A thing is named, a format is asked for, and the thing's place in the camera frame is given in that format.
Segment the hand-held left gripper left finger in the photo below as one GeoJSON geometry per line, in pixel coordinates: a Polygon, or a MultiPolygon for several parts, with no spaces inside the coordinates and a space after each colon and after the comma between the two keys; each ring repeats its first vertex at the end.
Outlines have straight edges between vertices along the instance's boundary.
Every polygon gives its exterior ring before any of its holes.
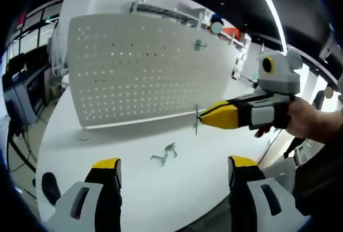
{"type": "Polygon", "coordinates": [[[56,202],[45,222],[48,231],[121,231],[121,160],[95,163],[56,202]]]}

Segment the person's right hand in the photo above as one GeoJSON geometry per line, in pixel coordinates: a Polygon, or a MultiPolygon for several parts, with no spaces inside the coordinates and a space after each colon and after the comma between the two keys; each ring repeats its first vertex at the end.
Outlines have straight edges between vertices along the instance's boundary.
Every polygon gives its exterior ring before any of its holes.
{"type": "Polygon", "coordinates": [[[287,117],[290,118],[286,131],[292,136],[309,139],[317,123],[318,110],[302,98],[289,104],[287,117]]]}

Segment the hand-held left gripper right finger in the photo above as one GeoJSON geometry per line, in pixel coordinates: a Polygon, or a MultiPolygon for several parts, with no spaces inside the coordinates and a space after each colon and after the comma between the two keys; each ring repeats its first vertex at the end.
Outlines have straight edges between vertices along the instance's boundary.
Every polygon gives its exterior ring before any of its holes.
{"type": "Polygon", "coordinates": [[[249,158],[228,157],[232,231],[300,231],[309,220],[292,195],[296,165],[292,158],[266,168],[249,158]]]}

